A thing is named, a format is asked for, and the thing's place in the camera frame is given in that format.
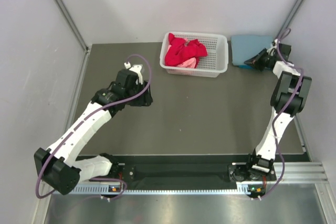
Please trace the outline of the grey-blue t-shirt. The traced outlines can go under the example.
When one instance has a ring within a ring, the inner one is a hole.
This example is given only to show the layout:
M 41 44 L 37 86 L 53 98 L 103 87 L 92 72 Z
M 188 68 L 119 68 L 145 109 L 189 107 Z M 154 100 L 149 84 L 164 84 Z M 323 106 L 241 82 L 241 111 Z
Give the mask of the grey-blue t-shirt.
M 272 36 L 235 35 L 231 36 L 232 64 L 246 66 L 244 62 L 256 56 L 264 48 L 270 48 Z

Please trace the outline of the red t-shirt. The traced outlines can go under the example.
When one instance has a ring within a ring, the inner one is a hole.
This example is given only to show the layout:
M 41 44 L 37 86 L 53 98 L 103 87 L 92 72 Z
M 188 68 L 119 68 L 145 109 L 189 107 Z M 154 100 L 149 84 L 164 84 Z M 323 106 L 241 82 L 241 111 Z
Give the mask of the red t-shirt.
M 201 58 L 208 56 L 206 47 L 198 39 L 188 40 L 169 33 L 168 42 L 169 45 L 164 57 L 164 63 L 168 67 L 177 67 L 193 57 L 197 58 L 199 63 Z

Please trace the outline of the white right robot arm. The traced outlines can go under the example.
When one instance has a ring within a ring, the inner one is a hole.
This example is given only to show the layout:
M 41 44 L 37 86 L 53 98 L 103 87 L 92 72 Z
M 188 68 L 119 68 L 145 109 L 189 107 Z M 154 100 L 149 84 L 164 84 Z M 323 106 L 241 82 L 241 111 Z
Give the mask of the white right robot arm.
M 245 61 L 246 65 L 259 71 L 270 69 L 278 78 L 270 100 L 270 121 L 245 166 L 245 174 L 252 180 L 271 173 L 287 126 L 306 105 L 312 78 L 305 76 L 303 69 L 288 61 L 290 53 L 291 46 L 276 39 L 269 49 L 265 48 Z

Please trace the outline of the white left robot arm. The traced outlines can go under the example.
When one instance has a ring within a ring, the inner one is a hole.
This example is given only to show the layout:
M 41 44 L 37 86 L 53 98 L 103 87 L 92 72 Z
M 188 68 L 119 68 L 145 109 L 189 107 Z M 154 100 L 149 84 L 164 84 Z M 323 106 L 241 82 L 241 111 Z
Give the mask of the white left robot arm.
M 62 195 L 78 183 L 103 176 L 114 180 L 119 168 L 106 154 L 79 161 L 78 155 L 98 130 L 126 105 L 150 106 L 150 83 L 143 79 L 142 65 L 118 72 L 115 81 L 98 90 L 75 123 L 48 148 L 39 148 L 34 161 L 39 182 L 45 182 Z

